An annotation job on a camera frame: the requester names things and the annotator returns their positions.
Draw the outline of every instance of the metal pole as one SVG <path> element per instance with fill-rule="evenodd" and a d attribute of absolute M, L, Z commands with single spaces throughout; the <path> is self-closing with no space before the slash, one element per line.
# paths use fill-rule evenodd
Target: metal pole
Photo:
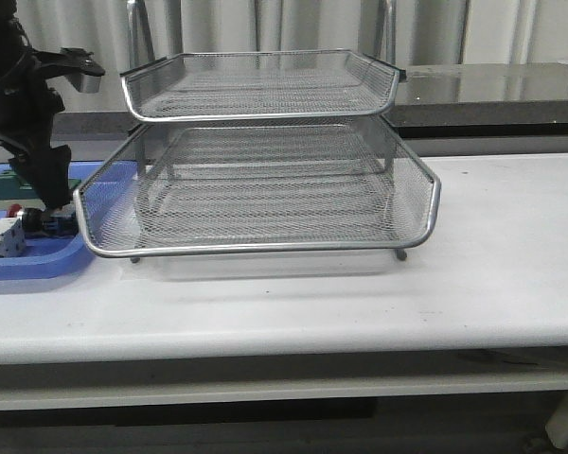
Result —
<path fill-rule="evenodd" d="M 385 0 L 385 61 L 396 64 L 396 0 Z"/>
<path fill-rule="evenodd" d="M 385 35 L 385 61 L 396 64 L 396 0 L 380 0 L 377 10 L 377 30 L 372 55 L 375 59 L 382 59 L 382 37 Z"/>
<path fill-rule="evenodd" d="M 141 64 L 139 25 L 143 34 L 143 43 L 149 61 L 155 60 L 153 42 L 151 40 L 150 20 L 145 0 L 127 0 L 126 9 L 129 17 L 129 65 L 135 68 Z"/>

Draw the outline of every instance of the gray countertop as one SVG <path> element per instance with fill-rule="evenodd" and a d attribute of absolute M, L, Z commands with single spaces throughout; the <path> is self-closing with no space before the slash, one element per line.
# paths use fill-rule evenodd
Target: gray countertop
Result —
<path fill-rule="evenodd" d="M 568 65 L 411 66 L 396 106 L 398 128 L 568 123 Z"/>

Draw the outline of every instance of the white table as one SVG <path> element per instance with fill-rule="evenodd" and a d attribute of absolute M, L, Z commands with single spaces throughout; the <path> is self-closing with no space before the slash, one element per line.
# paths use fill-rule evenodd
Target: white table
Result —
<path fill-rule="evenodd" d="M 0 282 L 0 410 L 568 390 L 556 358 L 452 353 L 568 345 L 568 154 L 426 161 L 439 219 L 406 262 L 97 258 Z"/>
<path fill-rule="evenodd" d="M 275 272 L 322 275 L 217 280 L 203 270 L 275 262 L 97 258 L 0 283 L 0 363 L 568 344 L 568 155 L 428 164 L 439 219 L 406 262 L 288 257 Z"/>

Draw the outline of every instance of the desk tray organizer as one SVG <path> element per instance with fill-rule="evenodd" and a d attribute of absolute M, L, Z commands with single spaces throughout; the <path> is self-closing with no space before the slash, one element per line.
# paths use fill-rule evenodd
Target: desk tray organizer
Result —
<path fill-rule="evenodd" d="M 400 250 L 434 228 L 436 175 L 364 114 L 391 104 L 395 68 L 348 51 L 203 54 L 123 80 L 132 111 L 158 124 L 75 193 L 94 253 Z"/>

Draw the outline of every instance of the white table leg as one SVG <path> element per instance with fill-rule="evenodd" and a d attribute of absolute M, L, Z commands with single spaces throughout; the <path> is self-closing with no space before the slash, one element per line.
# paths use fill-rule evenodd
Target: white table leg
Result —
<path fill-rule="evenodd" d="M 545 426 L 549 440 L 558 449 L 568 446 L 568 393 Z"/>

